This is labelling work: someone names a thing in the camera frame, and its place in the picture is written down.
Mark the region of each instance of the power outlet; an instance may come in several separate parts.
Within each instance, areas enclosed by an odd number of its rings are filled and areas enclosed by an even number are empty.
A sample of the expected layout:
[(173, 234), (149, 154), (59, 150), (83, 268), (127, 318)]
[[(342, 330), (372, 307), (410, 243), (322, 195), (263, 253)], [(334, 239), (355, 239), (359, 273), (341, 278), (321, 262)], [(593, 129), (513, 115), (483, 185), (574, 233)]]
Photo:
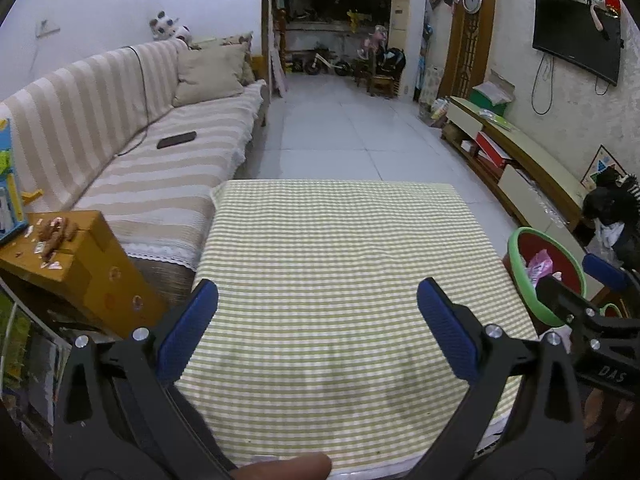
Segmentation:
[(53, 22), (53, 20), (41, 20), (36, 23), (36, 38), (44, 38), (60, 31), (60, 26)]

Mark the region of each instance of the sofa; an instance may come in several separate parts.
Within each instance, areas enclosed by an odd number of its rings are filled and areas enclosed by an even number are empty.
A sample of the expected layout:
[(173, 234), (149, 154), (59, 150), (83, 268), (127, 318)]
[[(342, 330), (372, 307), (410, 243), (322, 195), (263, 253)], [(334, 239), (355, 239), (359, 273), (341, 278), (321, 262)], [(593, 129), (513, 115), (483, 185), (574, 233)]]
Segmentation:
[[(167, 40), (91, 56), (0, 103), (22, 190), (44, 191), (27, 210), (100, 210), (169, 305), (191, 290), (214, 215), (210, 190), (244, 162), (269, 104), (258, 80), (235, 97), (175, 108), (185, 49)], [(194, 141), (156, 149), (192, 130)]]

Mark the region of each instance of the bicycle wheel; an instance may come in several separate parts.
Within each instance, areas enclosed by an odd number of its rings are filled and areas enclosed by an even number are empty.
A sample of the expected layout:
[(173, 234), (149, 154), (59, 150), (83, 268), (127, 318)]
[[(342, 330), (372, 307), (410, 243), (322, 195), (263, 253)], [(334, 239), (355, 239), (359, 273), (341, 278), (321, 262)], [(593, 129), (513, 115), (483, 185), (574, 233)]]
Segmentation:
[(310, 59), (305, 63), (305, 72), (309, 75), (318, 75), (320, 73), (320, 63), (315, 59)]
[(351, 65), (346, 61), (338, 61), (335, 64), (335, 75), (339, 75), (340, 77), (345, 77), (351, 74)]

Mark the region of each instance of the human hand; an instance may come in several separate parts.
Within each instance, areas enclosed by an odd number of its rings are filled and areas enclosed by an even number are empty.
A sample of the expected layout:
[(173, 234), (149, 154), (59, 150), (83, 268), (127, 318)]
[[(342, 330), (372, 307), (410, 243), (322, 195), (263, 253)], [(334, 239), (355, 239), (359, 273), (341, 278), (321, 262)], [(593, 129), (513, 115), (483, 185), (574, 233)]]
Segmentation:
[(291, 460), (258, 462), (233, 470), (235, 480), (325, 480), (331, 459), (324, 453), (306, 453)]

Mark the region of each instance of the flat screen tv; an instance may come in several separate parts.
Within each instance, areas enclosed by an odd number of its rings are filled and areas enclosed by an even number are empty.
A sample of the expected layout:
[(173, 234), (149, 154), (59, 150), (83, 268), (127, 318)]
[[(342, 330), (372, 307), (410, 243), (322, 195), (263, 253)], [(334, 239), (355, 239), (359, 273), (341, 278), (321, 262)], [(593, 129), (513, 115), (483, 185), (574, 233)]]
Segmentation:
[(597, 31), (587, 4), (536, 0), (533, 48), (548, 52), (616, 85), (620, 71), (620, 19), (596, 9), (609, 39)]

